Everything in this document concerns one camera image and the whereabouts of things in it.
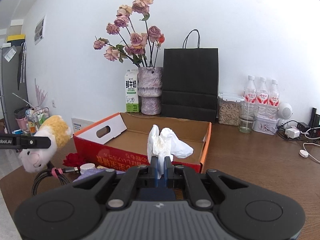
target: vase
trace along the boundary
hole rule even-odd
[[[161,112],[162,70],[162,67],[138,69],[138,96],[141,97],[143,114],[155,115]]]

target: white tissue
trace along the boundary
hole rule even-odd
[[[159,128],[153,125],[148,137],[148,161],[152,156],[158,156],[158,179],[164,174],[164,157],[169,156],[173,161],[173,155],[178,158],[187,158],[193,153],[193,148],[180,141],[170,128],[163,128],[159,135]]]

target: red artificial rose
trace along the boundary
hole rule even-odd
[[[69,153],[66,160],[63,160],[63,165],[68,167],[80,167],[82,164],[87,163],[79,153]]]

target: glass cup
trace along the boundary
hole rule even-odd
[[[242,102],[239,106],[239,131],[251,133],[254,121],[257,120],[259,107],[256,104]]]

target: stuffed animal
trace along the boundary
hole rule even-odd
[[[48,149],[24,149],[19,154],[27,172],[39,172],[46,167],[56,151],[64,147],[72,135],[71,129],[60,115],[53,115],[39,128],[35,136],[49,137],[51,146]]]

